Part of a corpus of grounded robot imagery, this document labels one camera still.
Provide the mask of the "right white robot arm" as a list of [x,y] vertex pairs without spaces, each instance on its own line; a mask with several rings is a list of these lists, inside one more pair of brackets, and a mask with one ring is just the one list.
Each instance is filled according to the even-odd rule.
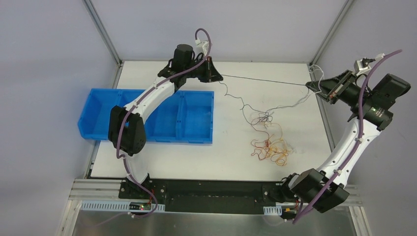
[[301,174],[293,173],[279,188],[281,199],[290,202],[299,198],[305,204],[324,213],[345,202],[349,192],[345,190],[352,168],[367,146],[392,122],[389,108],[396,98],[406,94],[410,83],[386,74],[371,90],[365,90],[359,99],[361,87],[355,84],[357,76],[350,70],[320,82],[308,82],[306,86],[317,91],[319,97],[334,104],[346,103],[352,111],[344,134],[327,160],[317,169]]

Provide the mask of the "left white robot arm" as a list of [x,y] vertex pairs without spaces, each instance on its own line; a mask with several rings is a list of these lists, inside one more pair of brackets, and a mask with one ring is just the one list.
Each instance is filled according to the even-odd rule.
[[174,95],[187,81],[197,78],[202,83],[219,82],[223,77],[215,69],[210,54],[212,44],[208,41],[197,43],[199,53],[187,44],[179,44],[174,56],[161,69],[153,84],[140,96],[124,106],[115,105],[110,112],[108,139],[116,149],[117,159],[123,161],[126,177],[133,182],[131,192],[138,199],[149,195],[150,186],[143,179],[138,180],[138,171],[130,167],[130,161],[145,146],[147,136],[145,123],[167,98]]

